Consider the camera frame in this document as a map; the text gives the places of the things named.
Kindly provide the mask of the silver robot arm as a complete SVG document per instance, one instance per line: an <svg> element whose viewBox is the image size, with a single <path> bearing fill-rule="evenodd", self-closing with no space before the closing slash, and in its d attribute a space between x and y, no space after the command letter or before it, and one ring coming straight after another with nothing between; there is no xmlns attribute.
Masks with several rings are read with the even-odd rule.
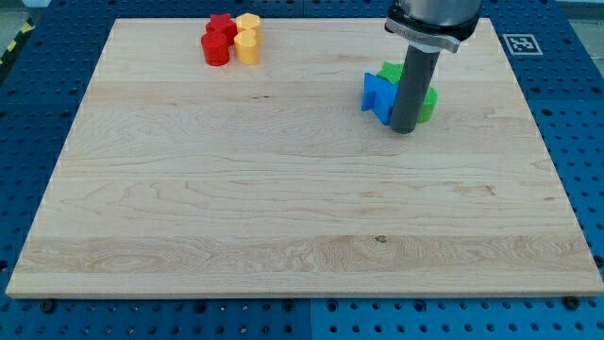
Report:
<svg viewBox="0 0 604 340"><path fill-rule="evenodd" d="M457 53L472 36L481 0L394 0L384 28L424 53Z"/></svg>

